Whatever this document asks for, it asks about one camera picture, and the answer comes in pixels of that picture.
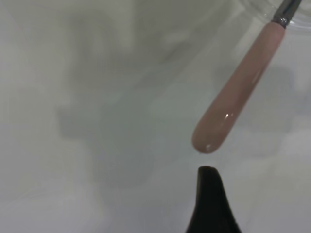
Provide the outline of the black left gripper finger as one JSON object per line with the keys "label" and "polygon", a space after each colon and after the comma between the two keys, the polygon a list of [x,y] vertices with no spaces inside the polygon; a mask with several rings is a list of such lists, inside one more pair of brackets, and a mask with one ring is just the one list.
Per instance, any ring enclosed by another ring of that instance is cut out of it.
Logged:
{"label": "black left gripper finger", "polygon": [[195,207],[186,232],[241,232],[231,211],[222,178],[214,167],[198,168]]}

